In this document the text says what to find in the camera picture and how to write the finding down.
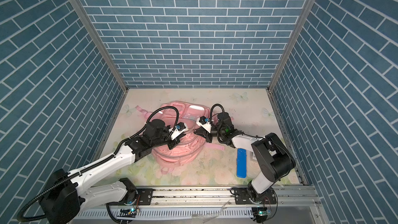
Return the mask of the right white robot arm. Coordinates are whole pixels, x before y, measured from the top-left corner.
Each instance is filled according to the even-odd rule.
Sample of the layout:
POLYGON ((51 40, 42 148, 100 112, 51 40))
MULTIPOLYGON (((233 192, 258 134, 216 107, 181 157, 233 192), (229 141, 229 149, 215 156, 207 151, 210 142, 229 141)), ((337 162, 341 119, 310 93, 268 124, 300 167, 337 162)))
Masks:
POLYGON ((266 136, 251 136, 238 130, 232 124, 227 112, 217 115, 217 122, 204 116, 197 119, 198 129, 194 134, 211 143, 214 137, 220 144, 244 149, 255 154, 261 172, 248 184, 248 195, 252 202, 265 199, 266 193, 296 166, 293 156, 274 133, 266 136))

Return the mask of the blue pencil case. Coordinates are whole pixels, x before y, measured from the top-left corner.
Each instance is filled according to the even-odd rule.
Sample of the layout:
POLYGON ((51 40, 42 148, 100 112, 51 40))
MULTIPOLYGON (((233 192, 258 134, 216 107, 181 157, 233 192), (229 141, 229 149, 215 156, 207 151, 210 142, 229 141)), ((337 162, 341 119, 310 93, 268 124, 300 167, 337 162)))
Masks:
POLYGON ((247 151, 242 148, 237 150, 236 176, 239 178, 247 177, 247 151))

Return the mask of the pink student backpack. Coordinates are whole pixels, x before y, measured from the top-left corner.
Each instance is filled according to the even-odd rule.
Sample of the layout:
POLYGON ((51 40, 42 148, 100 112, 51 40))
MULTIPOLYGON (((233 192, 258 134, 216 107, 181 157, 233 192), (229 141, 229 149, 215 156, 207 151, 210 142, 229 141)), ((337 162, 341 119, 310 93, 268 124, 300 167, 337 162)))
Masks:
POLYGON ((172 101, 168 105, 178 109, 179 121, 187 125, 188 131, 175 148, 169 149, 167 145, 163 145, 152 150, 152 155, 160 165, 163 175, 192 162, 204 148, 224 150, 223 146, 208 143, 205 138, 194 134, 194 130, 199 127, 196 123, 197 119, 210 116, 209 107, 181 101, 172 101))

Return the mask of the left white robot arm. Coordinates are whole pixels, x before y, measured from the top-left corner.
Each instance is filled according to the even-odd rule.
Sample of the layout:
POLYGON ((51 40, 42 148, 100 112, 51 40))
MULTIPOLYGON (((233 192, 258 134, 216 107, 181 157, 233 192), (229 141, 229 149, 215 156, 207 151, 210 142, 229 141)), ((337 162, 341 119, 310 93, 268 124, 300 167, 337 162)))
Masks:
POLYGON ((138 135, 123 140, 115 152, 70 172, 56 171, 46 185, 47 192, 39 197, 45 218, 51 224, 67 224, 79 213, 102 204, 136 205, 137 187, 130 179, 121 178, 104 186, 96 183, 151 154, 155 147, 175 148, 187 128, 183 122, 172 128, 155 119, 138 135))

